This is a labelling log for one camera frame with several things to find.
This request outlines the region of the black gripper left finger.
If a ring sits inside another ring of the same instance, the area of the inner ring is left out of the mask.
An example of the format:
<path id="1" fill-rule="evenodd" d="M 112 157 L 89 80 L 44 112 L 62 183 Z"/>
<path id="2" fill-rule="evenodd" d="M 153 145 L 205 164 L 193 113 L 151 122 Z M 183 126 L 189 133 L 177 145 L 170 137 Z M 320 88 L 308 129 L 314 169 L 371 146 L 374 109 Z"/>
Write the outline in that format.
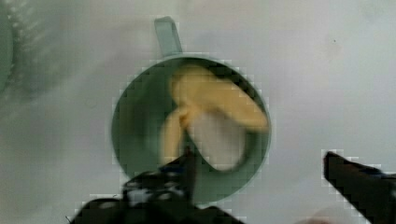
<path id="1" fill-rule="evenodd" d="M 174 193 L 191 202 L 195 180 L 195 154 L 190 147 L 185 147 L 180 157 L 157 171 L 141 173 L 126 182 L 122 186 L 122 199 L 133 207 L 157 199 L 163 193 Z"/>

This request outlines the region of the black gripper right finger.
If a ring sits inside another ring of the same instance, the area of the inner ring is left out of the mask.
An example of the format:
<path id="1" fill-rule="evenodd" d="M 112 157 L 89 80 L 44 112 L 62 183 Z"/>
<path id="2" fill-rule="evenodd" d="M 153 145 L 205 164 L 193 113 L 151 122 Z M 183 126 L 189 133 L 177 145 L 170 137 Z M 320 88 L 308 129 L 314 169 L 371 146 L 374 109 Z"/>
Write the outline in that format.
<path id="1" fill-rule="evenodd" d="M 395 175 L 330 151 L 323 158 L 323 175 L 371 224 L 395 224 Z"/>

